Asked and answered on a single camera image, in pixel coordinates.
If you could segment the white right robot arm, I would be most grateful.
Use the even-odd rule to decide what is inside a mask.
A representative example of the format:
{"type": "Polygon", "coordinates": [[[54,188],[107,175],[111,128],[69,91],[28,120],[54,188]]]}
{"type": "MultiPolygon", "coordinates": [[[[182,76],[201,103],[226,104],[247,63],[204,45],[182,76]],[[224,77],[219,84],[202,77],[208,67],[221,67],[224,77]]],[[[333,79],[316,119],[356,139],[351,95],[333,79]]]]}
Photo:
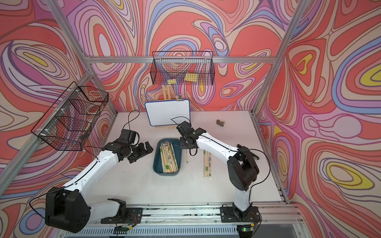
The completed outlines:
{"type": "Polygon", "coordinates": [[[230,146],[202,128],[195,130],[186,121],[178,124],[176,129],[181,135],[182,149],[202,149],[226,163],[229,180],[236,189],[235,201],[230,207],[231,213],[237,220],[243,221],[250,213],[250,187],[260,173],[257,166],[259,157],[245,146],[239,144],[236,147],[230,146]]]}

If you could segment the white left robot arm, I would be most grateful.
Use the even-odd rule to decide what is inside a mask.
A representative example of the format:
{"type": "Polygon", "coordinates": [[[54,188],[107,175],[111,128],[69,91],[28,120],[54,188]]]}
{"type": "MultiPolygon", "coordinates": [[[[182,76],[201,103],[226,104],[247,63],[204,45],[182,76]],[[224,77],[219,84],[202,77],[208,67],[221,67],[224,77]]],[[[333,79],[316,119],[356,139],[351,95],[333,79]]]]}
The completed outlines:
{"type": "Polygon", "coordinates": [[[88,223],[98,220],[136,225],[138,218],[129,212],[125,201],[109,198],[107,202],[91,205],[87,198],[115,165],[124,159],[134,163],[153,152],[149,142],[143,143],[139,139],[139,133],[123,129],[119,138],[107,143],[76,177],[61,188],[51,188],[46,195],[45,224],[72,233],[78,233],[88,223]]]}

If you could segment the panda print chopsticks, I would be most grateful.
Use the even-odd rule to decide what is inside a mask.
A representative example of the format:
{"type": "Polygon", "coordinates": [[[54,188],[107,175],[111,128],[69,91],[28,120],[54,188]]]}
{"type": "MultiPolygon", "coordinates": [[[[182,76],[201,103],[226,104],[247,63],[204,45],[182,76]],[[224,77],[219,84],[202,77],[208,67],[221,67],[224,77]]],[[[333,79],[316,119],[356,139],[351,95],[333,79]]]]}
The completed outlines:
{"type": "Polygon", "coordinates": [[[211,153],[208,152],[208,177],[211,178],[211,153]]]}

